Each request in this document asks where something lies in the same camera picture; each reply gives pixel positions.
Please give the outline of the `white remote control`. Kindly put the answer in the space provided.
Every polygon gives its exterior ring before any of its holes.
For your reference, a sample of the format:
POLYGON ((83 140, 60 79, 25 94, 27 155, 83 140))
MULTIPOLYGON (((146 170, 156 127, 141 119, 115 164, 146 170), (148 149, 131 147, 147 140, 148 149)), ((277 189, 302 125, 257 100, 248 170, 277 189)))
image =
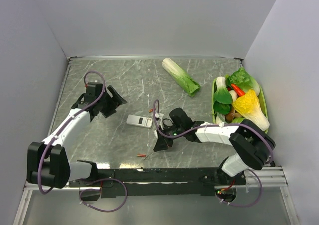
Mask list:
POLYGON ((143 128, 151 128, 153 121, 151 118, 137 116, 137 115, 128 115, 126 123, 132 126, 138 126, 143 128))

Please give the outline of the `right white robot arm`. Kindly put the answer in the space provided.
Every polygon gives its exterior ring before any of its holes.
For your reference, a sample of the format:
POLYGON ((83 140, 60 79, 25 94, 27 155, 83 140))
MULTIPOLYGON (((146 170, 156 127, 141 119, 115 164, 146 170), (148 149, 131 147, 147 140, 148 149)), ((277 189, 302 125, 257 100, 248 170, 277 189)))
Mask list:
POLYGON ((231 145, 235 155, 224 159, 218 168, 218 180, 223 184, 231 183, 244 170, 262 169, 273 157, 274 140, 250 120, 235 124, 193 121, 181 108, 170 112, 171 125, 165 124, 166 118, 157 110, 152 111, 152 117, 157 138, 155 152, 171 148, 180 137, 196 143, 231 145))

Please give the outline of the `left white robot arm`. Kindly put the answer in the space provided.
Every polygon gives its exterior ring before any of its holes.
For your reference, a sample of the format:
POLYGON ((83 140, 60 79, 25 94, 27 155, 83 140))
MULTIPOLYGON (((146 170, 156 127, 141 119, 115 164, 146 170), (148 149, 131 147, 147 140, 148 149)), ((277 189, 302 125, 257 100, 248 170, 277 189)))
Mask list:
POLYGON ((73 180, 81 180, 87 186, 95 185, 99 178, 96 163, 85 160, 70 162, 65 148, 74 143, 78 134, 98 114, 108 118, 122 104, 126 104, 126 100, 112 86, 89 82, 85 93, 72 105, 62 124, 41 142, 29 145, 26 180, 59 189, 73 180))

